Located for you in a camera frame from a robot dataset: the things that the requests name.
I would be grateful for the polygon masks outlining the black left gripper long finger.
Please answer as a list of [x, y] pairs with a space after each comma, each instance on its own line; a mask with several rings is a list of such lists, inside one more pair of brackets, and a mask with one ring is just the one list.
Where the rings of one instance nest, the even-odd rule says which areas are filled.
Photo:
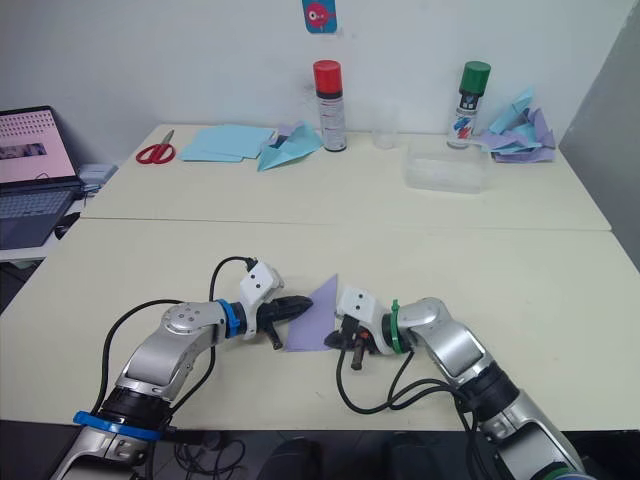
[[286, 300], [287, 319], [296, 319], [308, 311], [314, 304], [310, 297], [295, 295], [288, 296]]

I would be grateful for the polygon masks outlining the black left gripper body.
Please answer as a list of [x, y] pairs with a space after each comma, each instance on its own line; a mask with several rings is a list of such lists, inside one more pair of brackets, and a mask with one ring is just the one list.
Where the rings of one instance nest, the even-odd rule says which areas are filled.
[[285, 298], [279, 298], [263, 303], [257, 310], [256, 321], [258, 326], [267, 326], [289, 317], [289, 301]]

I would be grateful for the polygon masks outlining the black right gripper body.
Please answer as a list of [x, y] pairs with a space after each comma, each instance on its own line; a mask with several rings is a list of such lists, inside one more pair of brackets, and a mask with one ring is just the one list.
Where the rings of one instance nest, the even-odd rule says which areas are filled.
[[371, 332], [361, 322], [351, 316], [344, 316], [341, 324], [340, 348], [346, 351], [374, 353], [374, 339]]

